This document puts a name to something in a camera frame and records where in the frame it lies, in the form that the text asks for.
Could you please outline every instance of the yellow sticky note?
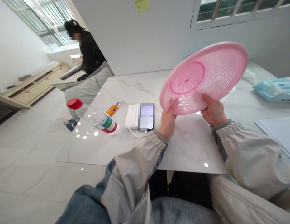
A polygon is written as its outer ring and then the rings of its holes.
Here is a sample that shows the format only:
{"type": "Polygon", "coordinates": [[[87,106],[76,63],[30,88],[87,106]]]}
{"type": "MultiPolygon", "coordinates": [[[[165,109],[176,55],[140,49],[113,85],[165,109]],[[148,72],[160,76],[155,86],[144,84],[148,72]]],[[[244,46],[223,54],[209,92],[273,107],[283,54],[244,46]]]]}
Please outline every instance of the yellow sticky note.
{"type": "Polygon", "coordinates": [[[136,11],[138,13],[150,9],[150,0],[134,0],[136,11]]]}

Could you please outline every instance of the hand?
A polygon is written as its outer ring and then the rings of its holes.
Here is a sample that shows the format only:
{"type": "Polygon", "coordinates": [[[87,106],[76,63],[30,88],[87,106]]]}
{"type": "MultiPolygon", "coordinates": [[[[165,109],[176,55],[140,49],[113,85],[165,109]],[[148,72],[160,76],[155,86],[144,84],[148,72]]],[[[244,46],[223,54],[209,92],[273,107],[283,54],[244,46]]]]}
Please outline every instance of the hand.
{"type": "Polygon", "coordinates": [[[176,103],[170,106],[168,112],[163,111],[161,115],[161,128],[158,130],[158,132],[165,139],[170,139],[175,131],[175,119],[177,117],[176,115],[173,115],[175,104],[176,103]]]}
{"type": "Polygon", "coordinates": [[[210,126],[218,126],[228,121],[221,101],[215,101],[205,94],[203,94],[203,99],[208,103],[208,107],[202,110],[201,114],[210,126]]]}

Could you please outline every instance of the blue tissue package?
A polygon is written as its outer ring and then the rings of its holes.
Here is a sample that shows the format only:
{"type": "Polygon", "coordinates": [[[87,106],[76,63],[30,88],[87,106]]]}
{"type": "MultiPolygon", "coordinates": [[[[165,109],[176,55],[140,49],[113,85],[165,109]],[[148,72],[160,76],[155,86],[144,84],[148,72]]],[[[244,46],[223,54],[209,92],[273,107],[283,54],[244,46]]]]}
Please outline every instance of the blue tissue package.
{"type": "Polygon", "coordinates": [[[262,80],[253,88],[270,103],[290,103],[290,77],[262,80]]]}

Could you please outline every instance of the person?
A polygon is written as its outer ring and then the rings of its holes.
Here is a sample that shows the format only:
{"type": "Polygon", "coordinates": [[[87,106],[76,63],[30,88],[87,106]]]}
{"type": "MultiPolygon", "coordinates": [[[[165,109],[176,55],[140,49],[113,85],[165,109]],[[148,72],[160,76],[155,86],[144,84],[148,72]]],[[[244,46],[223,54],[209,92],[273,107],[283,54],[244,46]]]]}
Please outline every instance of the person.
{"type": "Polygon", "coordinates": [[[234,179],[175,171],[169,190],[152,198],[159,188],[152,183],[163,179],[155,176],[157,168],[175,131],[174,103],[162,112],[161,128],[116,155],[96,187],[74,192],[57,223],[290,223],[290,163],[281,158],[280,146],[228,119],[220,101],[203,98],[208,107],[202,117],[234,179]],[[207,177],[209,187],[200,188],[207,177]]]}
{"type": "Polygon", "coordinates": [[[64,27],[71,39],[79,42],[80,51],[83,55],[82,70],[88,75],[92,74],[106,61],[91,33],[85,31],[77,21],[65,22],[64,27]]]}

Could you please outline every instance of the window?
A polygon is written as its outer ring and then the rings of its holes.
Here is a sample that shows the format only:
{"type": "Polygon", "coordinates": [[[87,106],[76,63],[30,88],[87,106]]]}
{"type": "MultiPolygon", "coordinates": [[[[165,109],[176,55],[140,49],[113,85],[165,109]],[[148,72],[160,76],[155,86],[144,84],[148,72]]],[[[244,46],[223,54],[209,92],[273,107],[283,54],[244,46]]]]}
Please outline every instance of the window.
{"type": "Polygon", "coordinates": [[[67,32],[64,23],[74,15],[68,8],[64,0],[33,0],[38,8],[32,6],[33,1],[27,0],[4,0],[42,40],[48,45],[57,44],[62,46],[67,44],[67,32]]]}
{"type": "Polygon", "coordinates": [[[290,14],[290,0],[195,0],[192,30],[290,14]]]}

